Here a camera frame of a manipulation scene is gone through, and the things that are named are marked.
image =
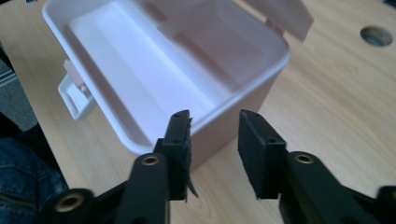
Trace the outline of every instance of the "black object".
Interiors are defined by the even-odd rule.
[[[396,187],[376,199],[342,186],[312,154],[286,150],[259,114],[242,110],[238,150],[257,198],[276,199],[285,223],[396,223]]]
[[[159,224],[170,222],[169,201],[187,200],[190,180],[190,112],[174,114],[153,153],[138,157],[130,178],[94,198],[71,189],[44,206],[35,223]]]

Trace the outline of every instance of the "denim fabric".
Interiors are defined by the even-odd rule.
[[[63,177],[29,147],[0,138],[0,224],[32,223],[44,203],[66,189]]]

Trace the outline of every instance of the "open storage box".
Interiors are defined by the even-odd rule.
[[[236,137],[239,110],[260,108],[290,56],[229,0],[52,0],[43,15],[133,153],[151,152],[170,116],[190,110],[193,166]]]

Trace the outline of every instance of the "light wood tabletop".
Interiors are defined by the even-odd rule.
[[[100,108],[72,120],[57,92],[67,56],[42,19],[45,2],[0,6],[0,39],[69,187],[98,195],[127,179],[135,155]],[[396,43],[371,46],[361,29],[379,26],[396,38],[396,10],[375,0],[304,2],[314,25],[304,43],[285,35],[291,59],[260,113],[289,151],[318,156],[343,185],[374,197],[396,185]],[[191,178],[200,198],[171,202],[172,223],[282,222],[277,201],[255,199],[236,139]]]

